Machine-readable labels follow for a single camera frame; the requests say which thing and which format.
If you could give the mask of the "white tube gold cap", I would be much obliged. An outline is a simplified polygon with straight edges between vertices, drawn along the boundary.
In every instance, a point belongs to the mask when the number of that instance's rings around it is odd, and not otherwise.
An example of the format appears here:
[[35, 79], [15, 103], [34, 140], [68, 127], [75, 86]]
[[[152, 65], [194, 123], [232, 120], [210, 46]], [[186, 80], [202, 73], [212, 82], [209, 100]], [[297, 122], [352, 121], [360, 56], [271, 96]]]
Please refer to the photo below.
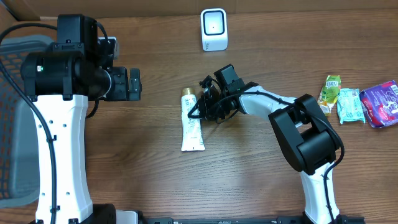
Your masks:
[[197, 103], [193, 88], [181, 91], [181, 119], [182, 119], [182, 152], [204, 151], [201, 122], [197, 118], [189, 118], [188, 113]]

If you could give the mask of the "green gold snack packet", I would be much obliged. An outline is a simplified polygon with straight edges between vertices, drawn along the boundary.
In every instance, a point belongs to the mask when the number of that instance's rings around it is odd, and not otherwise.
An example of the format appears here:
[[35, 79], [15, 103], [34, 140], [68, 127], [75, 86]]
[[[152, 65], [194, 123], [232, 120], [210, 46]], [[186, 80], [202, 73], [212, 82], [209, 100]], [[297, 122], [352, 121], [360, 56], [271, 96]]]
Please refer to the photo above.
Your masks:
[[338, 100], [341, 90], [341, 78], [339, 75], [329, 75], [322, 86], [317, 103], [325, 116], [331, 115], [331, 111]]

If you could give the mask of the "teal wet wipes pack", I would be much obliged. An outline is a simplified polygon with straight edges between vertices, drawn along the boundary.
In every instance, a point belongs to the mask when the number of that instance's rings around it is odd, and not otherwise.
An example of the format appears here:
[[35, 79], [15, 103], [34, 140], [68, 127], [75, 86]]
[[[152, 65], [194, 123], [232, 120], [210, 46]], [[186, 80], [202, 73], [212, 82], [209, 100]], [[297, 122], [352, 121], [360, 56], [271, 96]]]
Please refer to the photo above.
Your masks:
[[340, 90], [337, 101], [337, 112], [340, 124], [353, 121], [366, 122], [358, 89], [342, 88]]

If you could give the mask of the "purple sanitary pad pack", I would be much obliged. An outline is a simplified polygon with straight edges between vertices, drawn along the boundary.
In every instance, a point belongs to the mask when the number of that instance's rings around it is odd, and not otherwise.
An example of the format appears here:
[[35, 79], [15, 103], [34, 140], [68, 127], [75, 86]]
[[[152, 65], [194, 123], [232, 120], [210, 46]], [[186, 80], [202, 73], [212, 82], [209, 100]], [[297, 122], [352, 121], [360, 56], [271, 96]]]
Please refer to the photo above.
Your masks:
[[397, 124], [397, 83], [385, 82], [360, 92], [363, 113], [372, 128]]

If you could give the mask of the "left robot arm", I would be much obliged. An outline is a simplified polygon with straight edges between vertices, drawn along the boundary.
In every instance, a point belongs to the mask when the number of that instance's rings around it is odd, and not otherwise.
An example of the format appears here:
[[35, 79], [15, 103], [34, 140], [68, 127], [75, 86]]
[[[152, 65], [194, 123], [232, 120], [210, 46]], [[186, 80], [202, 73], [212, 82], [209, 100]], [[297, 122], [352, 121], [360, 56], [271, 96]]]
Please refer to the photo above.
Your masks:
[[36, 223], [140, 222], [138, 212], [93, 203], [86, 180], [88, 103], [141, 98], [139, 69], [114, 66], [116, 50], [116, 39], [95, 19], [66, 14], [58, 17], [56, 42], [22, 64], [38, 140]]

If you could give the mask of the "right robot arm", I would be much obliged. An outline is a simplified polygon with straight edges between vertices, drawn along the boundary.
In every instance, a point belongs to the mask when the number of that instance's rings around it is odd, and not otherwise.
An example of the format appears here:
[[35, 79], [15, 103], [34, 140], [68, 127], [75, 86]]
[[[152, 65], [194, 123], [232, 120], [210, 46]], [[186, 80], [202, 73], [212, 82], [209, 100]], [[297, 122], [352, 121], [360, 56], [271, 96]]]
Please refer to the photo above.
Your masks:
[[339, 223], [333, 169], [342, 161], [341, 138], [312, 95], [280, 96], [255, 82], [244, 83], [234, 67], [227, 65], [201, 81], [203, 93], [189, 118], [220, 124], [236, 113], [268, 120], [288, 164], [302, 180], [306, 223]]

